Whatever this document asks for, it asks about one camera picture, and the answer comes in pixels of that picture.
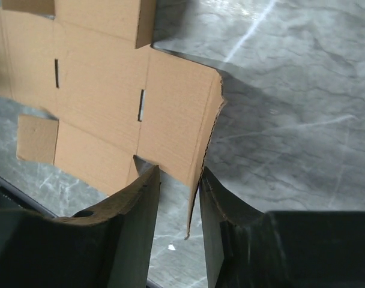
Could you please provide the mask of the brown cardboard paper box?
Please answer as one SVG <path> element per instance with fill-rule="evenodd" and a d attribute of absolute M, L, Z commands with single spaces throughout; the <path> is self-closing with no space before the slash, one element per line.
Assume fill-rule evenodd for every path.
<path fill-rule="evenodd" d="M 18 159 L 52 164 L 111 195 L 134 157 L 190 189 L 224 104 L 213 68 L 152 47 L 155 1 L 2 1 L 0 97 L 21 115 Z"/>

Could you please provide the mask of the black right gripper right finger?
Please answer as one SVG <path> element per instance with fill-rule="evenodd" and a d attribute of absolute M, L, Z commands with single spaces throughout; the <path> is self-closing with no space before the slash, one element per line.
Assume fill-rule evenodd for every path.
<path fill-rule="evenodd" d="M 365 287 L 365 211 L 261 212 L 199 184 L 210 287 Z"/>

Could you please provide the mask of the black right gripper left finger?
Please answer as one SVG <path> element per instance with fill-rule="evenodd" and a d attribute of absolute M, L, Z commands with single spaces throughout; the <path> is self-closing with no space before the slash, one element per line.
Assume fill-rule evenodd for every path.
<path fill-rule="evenodd" d="M 0 186 L 0 287 L 145 287 L 160 169 L 71 217 Z"/>

